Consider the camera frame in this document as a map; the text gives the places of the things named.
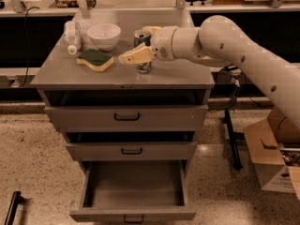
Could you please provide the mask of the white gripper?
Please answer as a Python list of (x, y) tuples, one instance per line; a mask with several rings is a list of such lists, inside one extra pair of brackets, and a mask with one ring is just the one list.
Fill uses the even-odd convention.
[(156, 57), (160, 60), (172, 61), (173, 55), (173, 35), (177, 26), (144, 26), (142, 33), (148, 37), (152, 36), (151, 46), (145, 43), (139, 44), (134, 49), (124, 52), (118, 56), (119, 62), (124, 65), (138, 65), (151, 62)]

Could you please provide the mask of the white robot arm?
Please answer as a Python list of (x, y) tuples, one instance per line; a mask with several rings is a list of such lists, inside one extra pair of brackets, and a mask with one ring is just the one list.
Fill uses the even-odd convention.
[(125, 65), (187, 59), (221, 68), (238, 67), (300, 129), (300, 67), (266, 50), (232, 20), (211, 16), (199, 27), (145, 26), (150, 44), (119, 56)]

